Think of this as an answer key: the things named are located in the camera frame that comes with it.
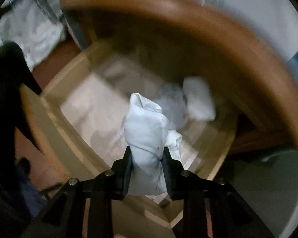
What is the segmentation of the light blue underwear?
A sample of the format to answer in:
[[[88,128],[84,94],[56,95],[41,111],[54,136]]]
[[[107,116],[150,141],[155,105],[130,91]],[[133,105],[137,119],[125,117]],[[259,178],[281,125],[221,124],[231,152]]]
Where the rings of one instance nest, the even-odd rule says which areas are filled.
[[[169,129],[160,105],[139,93],[132,93],[124,121],[124,137],[131,149],[133,170],[128,194],[157,196],[167,191],[161,160],[164,148],[171,158],[181,160],[182,135]]]

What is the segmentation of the wooden drawer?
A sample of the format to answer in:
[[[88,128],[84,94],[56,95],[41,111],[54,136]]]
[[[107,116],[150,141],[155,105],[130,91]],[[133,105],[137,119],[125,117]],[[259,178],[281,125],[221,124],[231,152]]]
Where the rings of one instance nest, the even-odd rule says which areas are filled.
[[[98,41],[70,61],[41,95],[21,88],[33,136],[62,182],[71,177],[92,179],[109,169],[125,151],[123,123],[130,95],[137,92],[153,99],[161,86],[180,77],[145,63],[143,50],[122,54],[110,42]],[[223,164],[236,130],[228,104],[215,100],[214,121],[192,120],[179,131],[184,168],[208,180]],[[158,237],[160,230],[172,236],[171,228],[183,216],[183,203],[168,200],[163,193],[114,201],[115,229],[126,227],[131,237]]]

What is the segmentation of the pale grey folded underwear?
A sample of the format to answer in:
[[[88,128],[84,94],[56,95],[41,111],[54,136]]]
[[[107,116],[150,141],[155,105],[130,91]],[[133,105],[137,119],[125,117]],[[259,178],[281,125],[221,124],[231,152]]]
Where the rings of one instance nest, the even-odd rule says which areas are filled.
[[[170,130],[185,127],[187,121],[213,121],[215,103],[208,83],[200,77],[186,77],[182,85],[164,84],[153,100],[169,120]]]

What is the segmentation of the grey cube stool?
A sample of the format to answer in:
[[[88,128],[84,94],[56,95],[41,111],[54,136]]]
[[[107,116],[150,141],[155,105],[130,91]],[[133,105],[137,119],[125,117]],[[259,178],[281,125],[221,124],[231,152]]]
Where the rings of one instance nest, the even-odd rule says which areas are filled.
[[[298,83],[298,5],[294,0],[225,0],[264,34]],[[275,237],[298,237],[298,151],[269,149],[253,163],[238,161],[233,186]]]

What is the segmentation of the white floral bedding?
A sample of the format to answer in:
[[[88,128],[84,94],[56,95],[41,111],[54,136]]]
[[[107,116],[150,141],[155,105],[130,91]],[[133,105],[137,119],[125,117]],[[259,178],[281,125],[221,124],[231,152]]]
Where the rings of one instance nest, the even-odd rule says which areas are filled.
[[[34,0],[19,0],[0,19],[0,46],[12,41],[22,49],[30,70],[66,39],[61,22],[53,23]]]

